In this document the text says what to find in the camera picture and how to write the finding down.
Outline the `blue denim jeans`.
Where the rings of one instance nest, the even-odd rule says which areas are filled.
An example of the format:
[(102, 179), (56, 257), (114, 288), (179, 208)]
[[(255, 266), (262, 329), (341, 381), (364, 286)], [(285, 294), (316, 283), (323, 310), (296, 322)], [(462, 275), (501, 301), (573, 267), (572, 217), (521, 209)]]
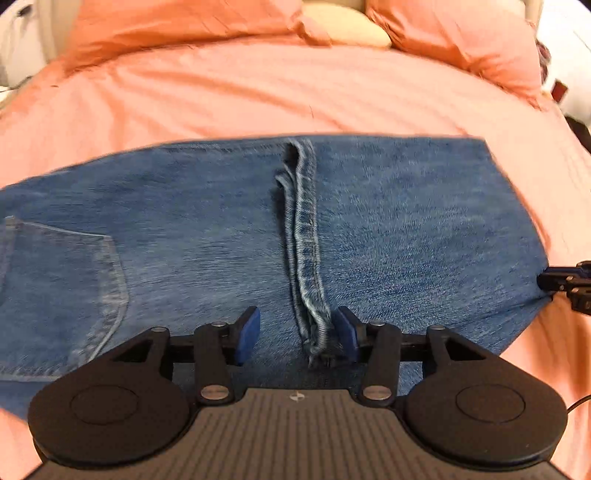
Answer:
[(142, 331), (262, 314), (235, 386), (352, 388), (332, 314), (494, 353), (547, 304), (533, 222), (474, 138), (160, 145), (1, 192), (1, 406)]

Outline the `orange pillow near headboard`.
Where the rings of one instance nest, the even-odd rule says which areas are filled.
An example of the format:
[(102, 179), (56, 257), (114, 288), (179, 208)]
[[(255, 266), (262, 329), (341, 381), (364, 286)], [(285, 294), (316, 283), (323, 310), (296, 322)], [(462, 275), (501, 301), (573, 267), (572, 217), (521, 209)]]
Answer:
[(394, 48), (451, 65), (538, 105), (534, 27), (495, 1), (367, 1)]

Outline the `yellow cushion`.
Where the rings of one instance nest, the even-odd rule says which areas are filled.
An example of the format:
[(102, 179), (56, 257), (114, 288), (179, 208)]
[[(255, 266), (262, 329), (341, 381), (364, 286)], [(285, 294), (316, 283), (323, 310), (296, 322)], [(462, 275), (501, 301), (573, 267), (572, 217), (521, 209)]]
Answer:
[(297, 32), (308, 44), (388, 50), (388, 33), (365, 14), (365, 1), (304, 1)]

